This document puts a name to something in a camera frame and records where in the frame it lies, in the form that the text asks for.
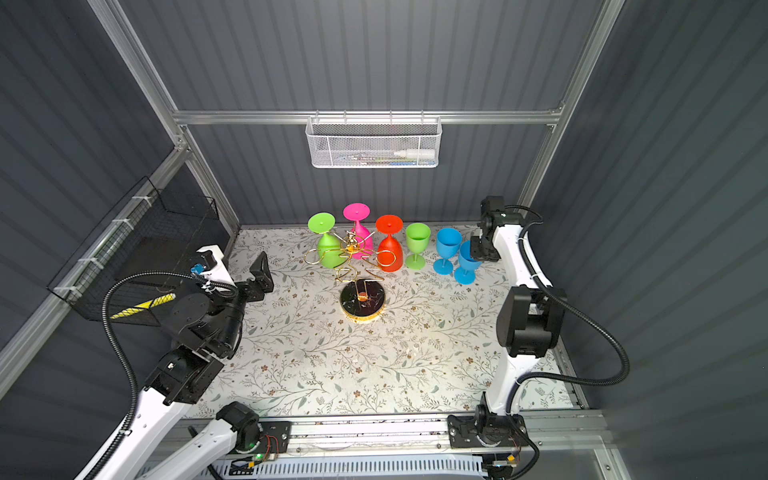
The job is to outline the blue wine glass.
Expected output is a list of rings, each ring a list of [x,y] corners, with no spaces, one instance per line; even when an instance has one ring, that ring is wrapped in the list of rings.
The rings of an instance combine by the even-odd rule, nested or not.
[[[471,285],[476,280],[476,271],[482,265],[481,261],[475,260],[471,255],[471,241],[465,241],[461,244],[458,252],[459,266],[454,271],[454,278],[460,285]]]
[[[442,228],[436,239],[436,251],[440,259],[434,265],[434,271],[439,275],[450,275],[453,272],[452,258],[458,253],[462,243],[462,234],[455,228]]]

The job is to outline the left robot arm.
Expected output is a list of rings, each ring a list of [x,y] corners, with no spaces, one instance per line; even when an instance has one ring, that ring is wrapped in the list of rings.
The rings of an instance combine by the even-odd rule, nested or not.
[[[132,274],[113,285],[101,306],[102,325],[129,380],[129,410],[110,438],[79,473],[81,479],[131,479],[160,441],[195,404],[232,358],[242,337],[245,306],[274,289],[268,256],[261,253],[250,267],[251,279],[235,282],[217,246],[199,249],[199,262],[178,274],[182,291],[160,325],[178,345],[158,362],[144,384],[136,374],[112,326],[110,302]]]

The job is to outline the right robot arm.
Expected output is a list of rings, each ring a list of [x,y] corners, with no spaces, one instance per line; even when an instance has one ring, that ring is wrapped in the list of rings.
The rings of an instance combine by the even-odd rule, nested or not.
[[[447,429],[454,449],[517,446],[524,422],[519,415],[523,376],[557,346],[564,308],[544,291],[552,283],[542,272],[526,228],[538,217],[501,196],[481,201],[480,233],[466,252],[473,260],[501,262],[511,288],[496,320],[503,353],[491,386],[471,416],[450,415]]]

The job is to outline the blue wine glass front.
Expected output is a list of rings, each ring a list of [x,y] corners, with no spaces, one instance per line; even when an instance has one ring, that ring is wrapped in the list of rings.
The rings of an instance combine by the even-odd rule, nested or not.
[[[450,275],[453,272],[452,258],[458,253],[462,243],[462,234],[455,228],[442,228],[436,239],[436,251],[440,259],[434,265],[434,271],[439,275]]]

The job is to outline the light green wine glass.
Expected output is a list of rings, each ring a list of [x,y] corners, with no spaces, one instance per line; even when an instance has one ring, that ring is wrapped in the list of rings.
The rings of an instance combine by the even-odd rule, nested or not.
[[[422,270],[426,261],[423,252],[429,246],[431,229],[424,223],[412,223],[406,228],[406,242],[410,255],[405,260],[405,265],[411,270]]]

